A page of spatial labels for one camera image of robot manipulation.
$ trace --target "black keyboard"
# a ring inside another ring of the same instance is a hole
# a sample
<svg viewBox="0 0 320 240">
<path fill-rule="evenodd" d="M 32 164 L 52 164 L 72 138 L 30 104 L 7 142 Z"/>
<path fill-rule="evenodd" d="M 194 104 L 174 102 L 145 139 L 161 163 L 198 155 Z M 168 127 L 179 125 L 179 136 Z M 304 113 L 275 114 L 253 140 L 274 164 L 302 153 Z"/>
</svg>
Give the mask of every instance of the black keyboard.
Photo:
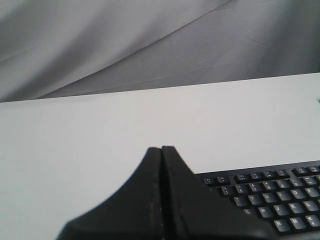
<svg viewBox="0 0 320 240">
<path fill-rule="evenodd" d="M 268 221 L 285 239 L 320 239 L 320 161 L 197 176 L 244 213 Z"/>
</svg>

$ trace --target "gray fabric backdrop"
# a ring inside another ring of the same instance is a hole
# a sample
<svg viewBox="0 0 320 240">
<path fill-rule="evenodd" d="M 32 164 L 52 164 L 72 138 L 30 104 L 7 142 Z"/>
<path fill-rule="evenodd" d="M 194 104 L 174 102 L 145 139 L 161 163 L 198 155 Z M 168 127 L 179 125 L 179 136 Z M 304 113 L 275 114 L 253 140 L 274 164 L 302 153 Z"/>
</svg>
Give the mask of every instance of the gray fabric backdrop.
<svg viewBox="0 0 320 240">
<path fill-rule="evenodd" d="M 0 102 L 318 72 L 319 0 L 0 0 Z"/>
</svg>

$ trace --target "keyboard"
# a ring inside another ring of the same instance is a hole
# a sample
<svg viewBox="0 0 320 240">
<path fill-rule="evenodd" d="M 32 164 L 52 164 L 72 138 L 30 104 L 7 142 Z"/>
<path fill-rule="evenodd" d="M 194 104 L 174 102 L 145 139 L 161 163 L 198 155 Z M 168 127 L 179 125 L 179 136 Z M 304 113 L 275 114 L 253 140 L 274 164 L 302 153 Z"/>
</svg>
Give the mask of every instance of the keyboard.
<svg viewBox="0 0 320 240">
<path fill-rule="evenodd" d="M 245 214 L 268 221 L 285 239 L 320 239 L 320 161 L 197 176 Z"/>
</svg>

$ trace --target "white table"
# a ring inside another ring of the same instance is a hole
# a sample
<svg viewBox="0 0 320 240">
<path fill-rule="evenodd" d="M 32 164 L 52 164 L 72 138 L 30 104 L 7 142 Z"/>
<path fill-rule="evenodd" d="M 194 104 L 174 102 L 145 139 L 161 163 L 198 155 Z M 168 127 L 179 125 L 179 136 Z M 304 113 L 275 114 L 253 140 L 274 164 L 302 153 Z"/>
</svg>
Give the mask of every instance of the white table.
<svg viewBox="0 0 320 240">
<path fill-rule="evenodd" d="M 147 147 L 196 172 L 320 160 L 320 73 L 0 104 L 0 239 L 54 239 Z"/>
</svg>

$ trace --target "black plastic object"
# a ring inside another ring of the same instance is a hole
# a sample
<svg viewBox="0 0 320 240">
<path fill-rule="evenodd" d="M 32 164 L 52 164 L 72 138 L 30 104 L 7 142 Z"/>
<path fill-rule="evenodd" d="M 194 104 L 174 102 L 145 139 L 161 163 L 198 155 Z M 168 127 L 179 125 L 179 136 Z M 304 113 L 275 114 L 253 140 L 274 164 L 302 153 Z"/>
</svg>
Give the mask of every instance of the black plastic object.
<svg viewBox="0 0 320 240">
<path fill-rule="evenodd" d="M 210 191 L 174 147 L 149 148 L 109 199 L 70 221 L 58 240 L 276 240 L 273 228 Z"/>
</svg>

